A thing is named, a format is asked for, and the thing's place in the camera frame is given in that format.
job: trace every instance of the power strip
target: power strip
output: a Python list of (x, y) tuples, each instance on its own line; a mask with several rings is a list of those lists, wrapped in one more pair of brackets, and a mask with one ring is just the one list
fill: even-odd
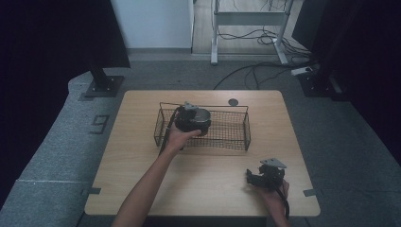
[(313, 72), (313, 69), (311, 67), (305, 67), (305, 68), (291, 70), (291, 75), (298, 76), (301, 74), (312, 73), (312, 72)]

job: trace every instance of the white wall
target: white wall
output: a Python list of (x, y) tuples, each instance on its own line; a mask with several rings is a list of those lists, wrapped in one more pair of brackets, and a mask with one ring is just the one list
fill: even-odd
[(191, 48), (193, 0), (112, 0), (127, 48)]

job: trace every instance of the wooden table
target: wooden table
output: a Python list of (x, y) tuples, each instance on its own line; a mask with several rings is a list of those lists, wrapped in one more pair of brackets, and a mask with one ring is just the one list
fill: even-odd
[(248, 151), (185, 148), (171, 163), (150, 210), (151, 216), (267, 215), (259, 195), (246, 183), (248, 168), (258, 173), (260, 160), (277, 158), (288, 166), (291, 216), (318, 216), (315, 196), (283, 97), (278, 91), (128, 91), (85, 206), (88, 215), (116, 215), (121, 203), (157, 158), (153, 139), (160, 102), (228, 105), (235, 98), (249, 106), (252, 141)]

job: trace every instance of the human arm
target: human arm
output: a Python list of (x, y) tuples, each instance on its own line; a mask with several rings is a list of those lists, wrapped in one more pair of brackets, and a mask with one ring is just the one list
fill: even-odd
[(125, 198), (113, 226), (142, 226), (171, 161), (188, 139), (199, 134), (201, 131), (182, 132), (175, 124), (171, 126), (166, 148)]
[[(287, 197), (289, 183), (283, 180), (283, 185), (280, 187), (283, 195)], [(269, 214), (277, 227), (288, 227), (289, 222), (286, 219), (286, 208), (282, 199), (275, 190), (268, 190), (267, 188), (255, 187), (255, 190), (260, 194), (268, 208)]]

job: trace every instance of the metal basket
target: metal basket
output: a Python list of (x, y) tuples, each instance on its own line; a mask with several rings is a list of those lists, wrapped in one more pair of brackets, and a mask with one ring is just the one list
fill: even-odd
[[(154, 130), (156, 146), (160, 147), (166, 133), (166, 127), (174, 110), (180, 104), (160, 103)], [(251, 143), (251, 131), (248, 106), (199, 106), (211, 114), (212, 124), (204, 136), (189, 139), (186, 147), (215, 147), (248, 150)]]

